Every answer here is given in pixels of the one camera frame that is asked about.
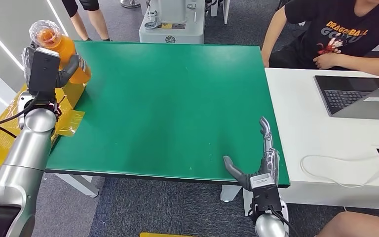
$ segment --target person's leg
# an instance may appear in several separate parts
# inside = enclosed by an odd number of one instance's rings
[[[82,40],[90,40],[85,26],[83,25],[82,18],[77,12],[77,4],[75,0],[62,0],[62,2],[69,14],[69,17],[71,18],[77,34],[82,38]]]
[[[79,15],[79,12],[76,12],[76,14],[73,15],[73,17],[71,17],[71,20],[77,34],[82,38],[82,40],[90,40],[88,32],[86,32],[85,26],[82,22],[82,18]]]
[[[89,16],[89,20],[94,28],[97,30],[99,36],[104,41],[110,41],[110,36],[108,35],[107,25],[105,23],[104,16],[99,9],[98,0],[79,0],[82,4],[83,9],[86,10]]]
[[[282,50],[271,53],[269,57],[270,68],[297,68],[302,67],[299,64],[297,53],[291,46],[285,46]]]
[[[341,212],[317,237],[379,237],[379,217],[356,212]]]

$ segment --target white table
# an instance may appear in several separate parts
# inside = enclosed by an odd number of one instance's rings
[[[328,116],[314,75],[374,77],[362,72],[297,69],[265,69],[281,137],[291,186],[280,189],[288,203],[351,206],[379,209],[379,178],[361,188],[344,188],[303,173],[306,155],[338,158],[377,156],[379,120]],[[340,183],[359,185],[379,170],[379,159],[341,162],[309,158],[307,169]]]

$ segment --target green tabletop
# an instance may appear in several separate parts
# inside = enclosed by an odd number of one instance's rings
[[[290,184],[257,46],[77,41],[92,78],[76,110],[85,116],[61,137],[48,172],[235,182],[263,155],[261,116],[280,152],[279,184]]]

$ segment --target orange bottle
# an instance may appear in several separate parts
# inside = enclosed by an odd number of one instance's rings
[[[72,55],[77,54],[75,43],[68,36],[60,33],[56,23],[48,20],[39,20],[30,27],[30,38],[41,47],[56,51],[60,56],[59,70],[62,70]],[[91,78],[91,71],[86,62],[79,56],[79,67],[70,78],[71,83],[87,83]]]

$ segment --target gray carpet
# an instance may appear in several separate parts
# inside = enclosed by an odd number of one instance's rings
[[[143,16],[140,8],[126,9],[120,6],[119,0],[100,0],[110,37],[114,41],[139,41],[139,27]],[[229,19],[224,25],[223,9],[219,7],[216,18],[206,17],[206,44],[262,45],[268,24],[271,21],[278,0],[232,0]],[[100,40],[92,27],[86,12],[79,7],[89,37]],[[299,35],[306,27],[288,24],[275,45],[275,50],[291,42],[294,35]]]
[[[103,177],[92,182],[102,188]],[[87,237],[99,197],[89,198],[54,174],[44,174],[33,237]]]
[[[240,192],[220,201],[220,185],[106,178],[89,237],[138,237],[141,232],[197,237],[255,237]],[[313,237],[342,207],[289,204],[290,222]],[[349,208],[379,216],[379,210]]]

